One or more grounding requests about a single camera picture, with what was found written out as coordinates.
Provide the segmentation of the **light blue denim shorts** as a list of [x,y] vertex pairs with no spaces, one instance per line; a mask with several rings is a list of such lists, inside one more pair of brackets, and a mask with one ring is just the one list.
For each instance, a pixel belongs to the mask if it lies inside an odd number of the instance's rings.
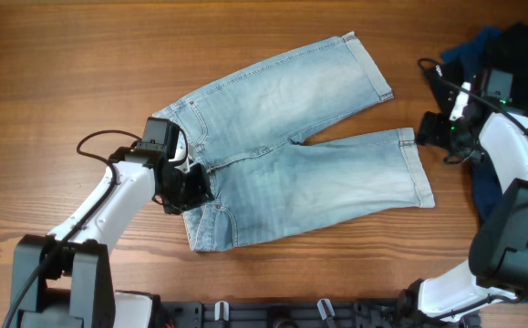
[[239,70],[158,112],[181,127],[213,200],[183,219],[194,251],[227,251],[435,201],[412,128],[306,140],[393,91],[354,33]]

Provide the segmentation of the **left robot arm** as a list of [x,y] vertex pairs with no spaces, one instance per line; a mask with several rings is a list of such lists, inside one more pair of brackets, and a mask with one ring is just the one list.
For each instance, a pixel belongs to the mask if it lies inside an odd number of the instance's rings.
[[159,150],[120,148],[86,200],[45,236],[14,251],[5,327],[158,327],[160,296],[117,291],[109,256],[141,208],[160,199],[180,214],[211,199],[202,165]]

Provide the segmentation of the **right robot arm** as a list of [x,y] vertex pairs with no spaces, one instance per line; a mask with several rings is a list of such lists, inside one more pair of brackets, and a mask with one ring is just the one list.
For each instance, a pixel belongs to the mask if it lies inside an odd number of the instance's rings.
[[467,261],[399,295],[400,327],[441,327],[485,306],[528,302],[528,118],[492,114],[479,140],[502,197],[475,235]]

